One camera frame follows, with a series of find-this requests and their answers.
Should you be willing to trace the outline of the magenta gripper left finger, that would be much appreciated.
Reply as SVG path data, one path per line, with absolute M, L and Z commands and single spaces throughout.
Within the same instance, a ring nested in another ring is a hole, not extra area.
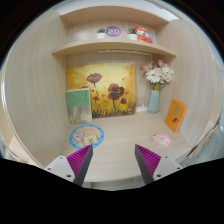
M 84 182 L 89 164 L 93 156 L 93 147 L 86 146 L 71 155 L 58 156 L 45 170 L 81 186 Z

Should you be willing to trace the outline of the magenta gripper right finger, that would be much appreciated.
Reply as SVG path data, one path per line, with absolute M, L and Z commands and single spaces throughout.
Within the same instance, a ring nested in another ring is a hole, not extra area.
M 160 156 L 149 149 L 135 145 L 135 157 L 145 184 L 150 184 L 182 169 L 168 156 Z

